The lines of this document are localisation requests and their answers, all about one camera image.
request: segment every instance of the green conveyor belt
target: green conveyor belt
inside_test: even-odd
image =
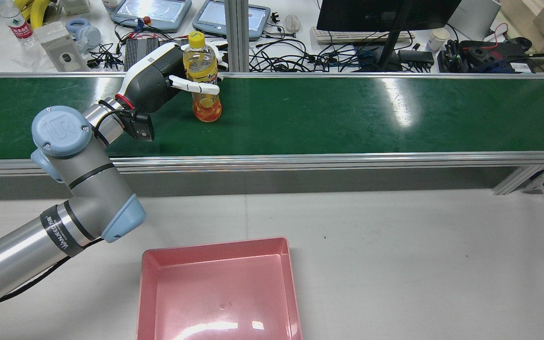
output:
[[[46,106],[86,110],[119,77],[0,78],[0,159],[35,149]],[[181,93],[153,114],[155,142],[112,157],[544,151],[544,79],[227,78],[222,117],[201,123]]]

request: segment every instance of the tablet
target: tablet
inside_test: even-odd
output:
[[[137,18],[150,17],[154,28],[176,32],[191,5],[191,0],[123,0],[110,18],[121,26],[136,27]]]
[[[249,5],[249,40],[261,37],[264,25],[270,17],[270,9]],[[192,26],[203,33],[226,36],[226,14],[224,0],[205,0],[196,14]]]

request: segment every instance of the headphones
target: headphones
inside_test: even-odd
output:
[[[87,19],[78,17],[67,22],[67,30],[77,40],[77,47],[80,53],[97,47],[102,40],[102,34],[94,26],[89,24]]]

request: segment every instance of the computer monitor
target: computer monitor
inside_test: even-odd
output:
[[[335,32],[389,32],[377,63],[385,69],[400,31],[444,27],[461,0],[323,0],[316,28]]]

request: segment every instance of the keyboard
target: keyboard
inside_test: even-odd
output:
[[[387,32],[329,32],[317,30],[312,26],[310,29],[310,36],[312,40],[316,40],[318,45],[327,45],[331,43],[368,43],[369,41],[379,41],[383,43],[387,40]],[[410,41],[408,32],[400,32],[398,41]]]

